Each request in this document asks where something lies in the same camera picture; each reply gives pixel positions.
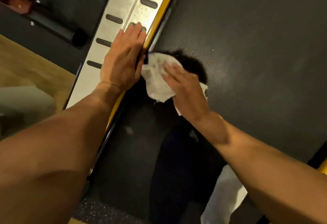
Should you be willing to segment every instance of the white fabric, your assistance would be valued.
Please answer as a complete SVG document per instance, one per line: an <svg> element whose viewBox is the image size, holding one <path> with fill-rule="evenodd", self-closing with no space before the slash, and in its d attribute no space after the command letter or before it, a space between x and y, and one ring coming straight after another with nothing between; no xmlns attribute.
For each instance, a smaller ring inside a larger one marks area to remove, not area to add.
<svg viewBox="0 0 327 224"><path fill-rule="evenodd" d="M247 190L229 165L224 166L208 201L201 224L228 224L231 214L241 205Z"/></svg>
<svg viewBox="0 0 327 224"><path fill-rule="evenodd" d="M161 74L165 73L162 65L164 62L167 62L169 65L172 65L174 62L180 66L182 65L173 56L161 53L149 53L148 59L148 64L143 65L141 71L141 75L146 82L146 92L150 98L164 103L171 97L175 96L175 93L161 77ZM208 86L202 83L200 83L200 86L203 94L205 94Z"/></svg>

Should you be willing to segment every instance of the white object on floor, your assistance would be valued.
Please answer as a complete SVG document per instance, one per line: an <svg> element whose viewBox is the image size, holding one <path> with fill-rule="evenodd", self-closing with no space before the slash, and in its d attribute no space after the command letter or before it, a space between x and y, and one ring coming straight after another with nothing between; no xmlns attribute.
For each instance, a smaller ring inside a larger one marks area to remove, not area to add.
<svg viewBox="0 0 327 224"><path fill-rule="evenodd" d="M149 53L148 59L148 64L142 66L141 72L141 75L146 82L146 92L150 98L164 103L171 97L175 96L175 93L161 77L161 74L165 73L162 65L164 62L167 62L169 65L172 65L173 63L177 63L180 66L182 65L173 56L162 53ZM208 86L202 83L200 83L200 86L203 94L205 94Z"/></svg>
<svg viewBox="0 0 327 224"><path fill-rule="evenodd" d="M228 224L231 214L241 205L246 195L247 190L231 167L224 166L201 215L201 224Z"/></svg>

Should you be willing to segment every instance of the dark pant leg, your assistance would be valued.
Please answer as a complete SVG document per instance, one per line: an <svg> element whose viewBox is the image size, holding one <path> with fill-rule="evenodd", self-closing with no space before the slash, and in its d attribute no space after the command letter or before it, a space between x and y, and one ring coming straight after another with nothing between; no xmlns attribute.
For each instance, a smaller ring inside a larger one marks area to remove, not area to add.
<svg viewBox="0 0 327 224"><path fill-rule="evenodd" d="M184 118L161 145L150 188L150 222L178 223L190 202L206 206L217 178L226 164Z"/></svg>

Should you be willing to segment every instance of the wooden floor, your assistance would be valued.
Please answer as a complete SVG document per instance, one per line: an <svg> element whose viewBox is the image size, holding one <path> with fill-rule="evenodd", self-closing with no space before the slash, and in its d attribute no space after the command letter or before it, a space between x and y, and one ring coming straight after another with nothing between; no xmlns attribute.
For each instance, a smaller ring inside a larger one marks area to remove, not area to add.
<svg viewBox="0 0 327 224"><path fill-rule="evenodd" d="M0 35L0 87L36 86L62 110L75 75Z"/></svg>

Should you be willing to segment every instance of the person's right hand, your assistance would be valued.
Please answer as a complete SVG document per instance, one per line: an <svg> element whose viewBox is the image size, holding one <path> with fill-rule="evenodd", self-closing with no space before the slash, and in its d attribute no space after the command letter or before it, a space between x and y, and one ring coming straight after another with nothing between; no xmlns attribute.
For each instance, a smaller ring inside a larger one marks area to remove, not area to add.
<svg viewBox="0 0 327 224"><path fill-rule="evenodd" d="M176 63L172 66L165 63L164 69L167 74L161 76L176 94L173 97L175 107L194 126L211 112L198 76Z"/></svg>

